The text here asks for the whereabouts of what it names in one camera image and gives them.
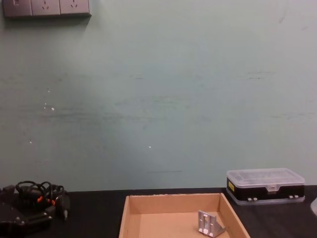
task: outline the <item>black table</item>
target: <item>black table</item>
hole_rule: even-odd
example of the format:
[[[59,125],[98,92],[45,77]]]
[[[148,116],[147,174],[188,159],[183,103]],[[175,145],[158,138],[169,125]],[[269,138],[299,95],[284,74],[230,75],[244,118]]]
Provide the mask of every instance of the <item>black table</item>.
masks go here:
[[[72,192],[71,215],[29,238],[118,238],[125,197],[128,195],[225,193],[225,188],[189,188]],[[252,238],[317,238],[317,217],[310,204],[317,185],[305,187],[302,203],[238,206],[227,196]]]

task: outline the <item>wall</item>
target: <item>wall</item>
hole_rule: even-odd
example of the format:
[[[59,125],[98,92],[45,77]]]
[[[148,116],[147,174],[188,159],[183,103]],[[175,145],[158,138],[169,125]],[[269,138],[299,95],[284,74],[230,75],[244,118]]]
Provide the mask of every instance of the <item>wall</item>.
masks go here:
[[[316,184],[316,6],[92,0],[89,21],[1,18],[0,187],[213,187],[270,167]]]

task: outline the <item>open cardboard tray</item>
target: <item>open cardboard tray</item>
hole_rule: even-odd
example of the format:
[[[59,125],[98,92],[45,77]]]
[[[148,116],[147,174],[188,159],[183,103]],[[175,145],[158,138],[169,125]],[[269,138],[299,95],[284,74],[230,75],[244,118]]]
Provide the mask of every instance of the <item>open cardboard tray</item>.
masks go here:
[[[119,238],[204,238],[198,211],[217,215],[226,231],[217,238],[250,238],[222,193],[128,196]]]

